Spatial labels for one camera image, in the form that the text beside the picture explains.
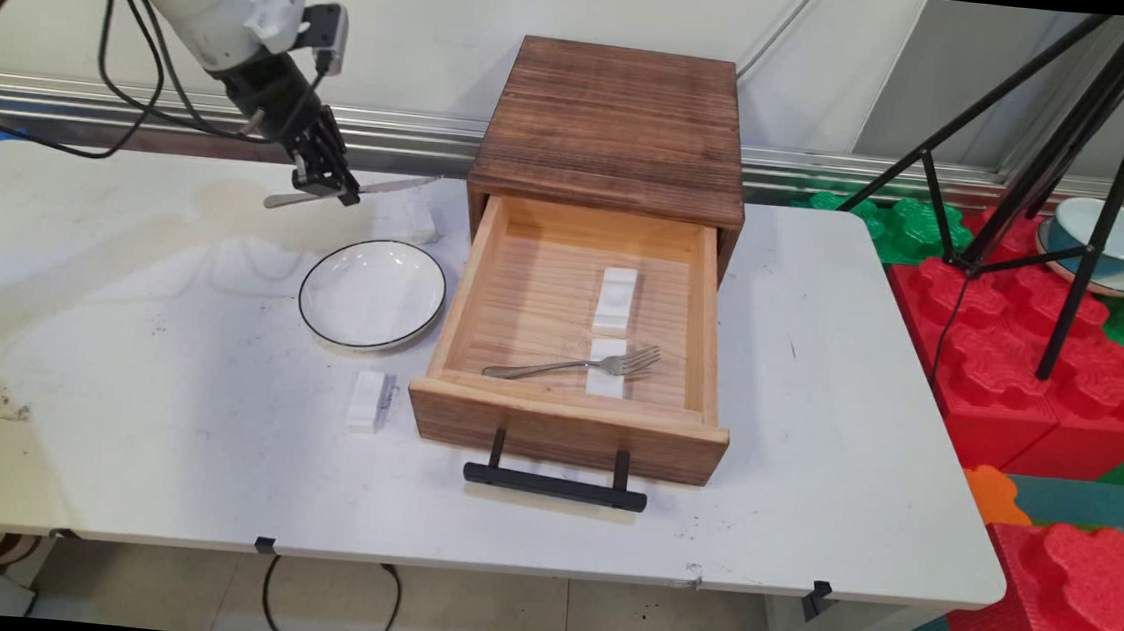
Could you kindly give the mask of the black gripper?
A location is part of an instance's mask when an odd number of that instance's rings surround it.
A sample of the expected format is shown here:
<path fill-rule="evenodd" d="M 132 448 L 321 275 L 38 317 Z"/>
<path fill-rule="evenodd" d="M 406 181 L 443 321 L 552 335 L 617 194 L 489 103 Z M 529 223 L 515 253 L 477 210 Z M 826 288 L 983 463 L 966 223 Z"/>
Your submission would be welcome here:
<path fill-rule="evenodd" d="M 330 107 L 321 103 L 317 85 L 339 66 L 327 51 L 314 53 L 315 78 L 303 76 L 289 53 L 259 51 L 242 64 L 210 73 L 227 97 L 251 121 L 263 143 L 275 143 L 294 157 L 293 188 L 333 192 L 345 207 L 360 202 L 360 184 L 347 161 L 345 143 Z"/>

